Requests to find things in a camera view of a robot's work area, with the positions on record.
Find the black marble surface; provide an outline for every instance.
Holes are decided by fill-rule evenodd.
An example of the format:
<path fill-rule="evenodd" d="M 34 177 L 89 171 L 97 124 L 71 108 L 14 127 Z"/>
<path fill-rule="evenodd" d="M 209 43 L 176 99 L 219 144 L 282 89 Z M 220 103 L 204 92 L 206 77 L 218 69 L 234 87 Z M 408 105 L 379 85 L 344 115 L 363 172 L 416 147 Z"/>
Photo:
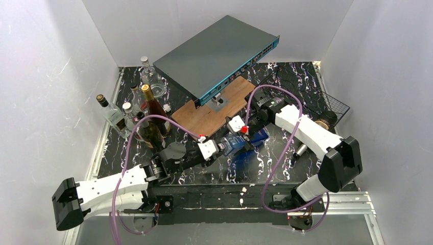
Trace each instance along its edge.
<path fill-rule="evenodd" d="M 243 74 L 243 77 L 254 85 L 257 85 L 262 79 L 271 74 L 278 65 L 285 67 L 288 71 L 288 76 L 285 76 L 286 79 L 291 80 L 290 82 L 292 84 L 302 89 L 303 94 L 307 94 L 307 96 L 300 94 L 300 96 L 303 97 L 304 105 L 308 105 L 309 103 L 319 103 L 320 106 L 323 102 L 323 98 L 320 97 L 320 93 L 317 93 L 320 89 L 320 84 L 311 62 L 258 63 L 248 69 Z M 140 83 L 138 69 L 139 67 L 125 68 L 116 102 L 120 108 L 124 102 L 131 99 L 130 84 L 132 82 Z M 272 84 L 279 85 L 279 79 L 272 82 Z M 176 111 L 189 100 L 190 98 L 188 98 L 184 93 L 173 85 L 168 84 L 167 94 L 160 98 L 159 102 L 162 105 L 170 104 L 172 111 Z M 274 125 L 268 125 L 266 131 L 269 135 L 269 139 L 255 151 L 235 158 L 222 156 L 217 159 L 212 166 L 207 168 L 202 168 L 200 166 L 193 167 L 183 173 L 177 174 L 175 178 L 173 178 L 171 184 L 265 182 L 266 178 L 269 176 L 270 169 L 274 164 L 276 164 L 276 161 L 290 136 L 289 132 L 286 132 Z M 219 138 L 221 136 L 222 130 L 219 130 L 212 137 Z M 196 144 L 190 136 L 176 127 L 172 127 L 171 132 L 165 141 L 167 144 L 179 141 L 187 147 Z M 140 145 L 135 140 L 132 144 L 128 169 L 143 161 L 147 161 L 151 155 L 151 151 L 144 144 Z M 300 144 L 301 142 L 295 139 L 289 151 L 285 153 L 284 161 L 280 163 L 278 172 L 272 179 L 274 183 L 300 182 L 317 173 L 321 162 L 317 160 L 316 156 L 311 151 L 304 153 L 298 161 L 292 158 L 294 149 Z M 98 178 L 121 172 L 126 155 L 126 145 L 127 142 L 125 139 L 119 137 L 119 135 L 111 129 L 105 145 Z"/>

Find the brown bottle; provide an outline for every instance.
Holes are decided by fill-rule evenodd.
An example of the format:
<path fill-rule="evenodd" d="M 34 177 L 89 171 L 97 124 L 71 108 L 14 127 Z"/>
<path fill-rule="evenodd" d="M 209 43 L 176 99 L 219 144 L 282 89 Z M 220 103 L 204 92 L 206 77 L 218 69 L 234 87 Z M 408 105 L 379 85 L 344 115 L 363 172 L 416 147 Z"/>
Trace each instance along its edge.
<path fill-rule="evenodd" d="M 167 117 L 167 113 L 164 111 L 162 106 L 156 101 L 156 99 L 153 97 L 152 90 L 150 89 L 150 86 L 147 84 L 144 84 L 141 87 L 142 92 L 145 94 L 146 100 L 148 101 L 148 109 L 150 115 L 160 115 Z M 160 118 L 152 118 L 152 121 L 155 122 L 156 126 L 158 126 L 159 131 L 163 136 L 169 134 L 171 129 L 170 122 L 160 119 Z"/>
<path fill-rule="evenodd" d="M 137 118 L 139 120 L 143 119 L 144 117 L 144 113 L 137 113 Z M 146 120 L 141 123 L 141 125 L 138 127 L 138 134 L 150 149 L 153 149 L 156 152 L 164 150 L 165 141 L 164 138 L 162 138 L 161 132 L 159 132 L 155 122 Z"/>

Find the bottle cap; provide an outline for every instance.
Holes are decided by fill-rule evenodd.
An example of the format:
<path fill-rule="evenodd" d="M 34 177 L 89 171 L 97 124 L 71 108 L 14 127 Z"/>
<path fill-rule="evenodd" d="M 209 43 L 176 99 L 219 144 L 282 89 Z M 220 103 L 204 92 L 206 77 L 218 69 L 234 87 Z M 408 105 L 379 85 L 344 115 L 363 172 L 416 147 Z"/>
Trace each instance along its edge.
<path fill-rule="evenodd" d="M 140 60 L 141 60 L 142 63 L 148 63 L 149 62 L 149 59 L 148 59 L 147 56 L 141 57 Z"/>
<path fill-rule="evenodd" d="M 122 105 L 122 108 L 125 110 L 125 112 L 131 112 L 132 111 L 132 105 L 129 102 L 126 102 Z"/>
<path fill-rule="evenodd" d="M 145 117 L 145 114 L 142 113 L 141 111 L 137 113 L 137 119 L 138 119 L 138 120 L 141 120 L 141 119 L 143 119 L 144 117 Z M 147 127 L 149 126 L 149 122 L 146 120 L 146 121 L 144 121 L 144 122 L 141 124 L 141 126 L 147 128 Z"/>
<path fill-rule="evenodd" d="M 141 87 L 141 91 L 145 94 L 146 100 L 147 101 L 152 101 L 153 100 L 153 92 L 150 89 L 150 86 L 148 84 L 144 84 Z"/>
<path fill-rule="evenodd" d="M 138 119 L 143 119 L 145 117 L 145 114 L 142 113 L 141 111 L 137 113 L 137 118 Z"/>
<path fill-rule="evenodd" d="M 136 83 L 134 83 L 133 85 L 131 85 L 131 90 L 137 91 L 138 90 L 138 86 Z"/>
<path fill-rule="evenodd" d="M 101 104 L 102 107 L 108 106 L 108 101 L 105 99 L 105 97 L 102 94 L 99 94 L 96 96 L 96 100 Z"/>

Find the small cylinder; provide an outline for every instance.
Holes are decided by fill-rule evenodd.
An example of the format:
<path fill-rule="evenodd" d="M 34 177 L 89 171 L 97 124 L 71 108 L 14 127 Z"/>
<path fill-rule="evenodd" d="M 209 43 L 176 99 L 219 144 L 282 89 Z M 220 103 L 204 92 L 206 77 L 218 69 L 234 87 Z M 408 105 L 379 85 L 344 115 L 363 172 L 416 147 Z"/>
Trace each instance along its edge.
<path fill-rule="evenodd" d="M 293 153 L 293 157 L 298 160 L 302 154 L 304 154 L 304 152 L 308 149 L 308 147 L 305 144 L 302 144 L 298 150 L 295 151 L 295 153 Z"/>
<path fill-rule="evenodd" d="M 158 166 L 158 165 L 159 164 L 157 161 L 152 160 L 152 164 L 151 164 L 152 172 L 156 178 L 158 178 L 158 179 L 164 178 L 165 177 L 164 170 L 162 169 L 162 166 Z"/>

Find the red clip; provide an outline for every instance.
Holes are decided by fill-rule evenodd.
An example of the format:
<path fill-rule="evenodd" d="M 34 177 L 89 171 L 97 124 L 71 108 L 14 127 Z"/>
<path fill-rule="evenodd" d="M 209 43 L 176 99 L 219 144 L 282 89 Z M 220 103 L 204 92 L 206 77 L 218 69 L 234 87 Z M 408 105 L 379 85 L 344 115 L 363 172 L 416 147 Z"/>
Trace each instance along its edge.
<path fill-rule="evenodd" d="M 248 134 L 248 127 L 247 126 L 242 126 L 242 128 L 240 129 L 240 132 L 243 134 Z"/>

